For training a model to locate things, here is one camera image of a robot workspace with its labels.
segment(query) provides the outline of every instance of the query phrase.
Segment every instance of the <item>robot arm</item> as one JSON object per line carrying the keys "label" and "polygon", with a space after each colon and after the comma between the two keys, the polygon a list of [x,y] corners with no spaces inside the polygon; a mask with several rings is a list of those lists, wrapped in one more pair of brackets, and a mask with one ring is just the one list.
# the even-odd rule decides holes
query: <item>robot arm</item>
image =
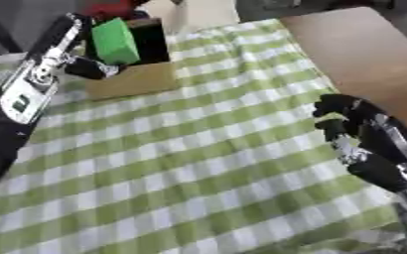
{"label": "robot arm", "polygon": [[[315,107],[315,117],[344,117],[316,127],[351,174],[397,195],[395,209],[407,237],[407,127],[370,102],[348,95],[323,95]],[[351,138],[359,144],[353,146]]]}
{"label": "robot arm", "polygon": [[58,73],[62,69],[94,79],[123,70],[124,66],[106,65],[98,58],[70,54],[83,40],[91,47],[93,23],[91,18],[72,13],[59,17],[20,65],[0,82],[0,179],[16,160],[18,151],[27,143],[57,92]]}

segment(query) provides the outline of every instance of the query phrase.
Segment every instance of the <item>gingham tablecloth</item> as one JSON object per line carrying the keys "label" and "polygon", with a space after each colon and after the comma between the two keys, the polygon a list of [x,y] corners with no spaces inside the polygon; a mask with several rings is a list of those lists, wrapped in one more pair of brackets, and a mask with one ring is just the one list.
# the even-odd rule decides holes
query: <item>gingham tablecloth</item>
{"label": "gingham tablecloth", "polygon": [[[391,197],[315,130],[313,102],[336,90],[277,20],[169,45],[177,90],[91,102],[64,77],[0,183],[0,253],[344,253],[398,237]],[[21,57],[0,57],[0,78]]]}

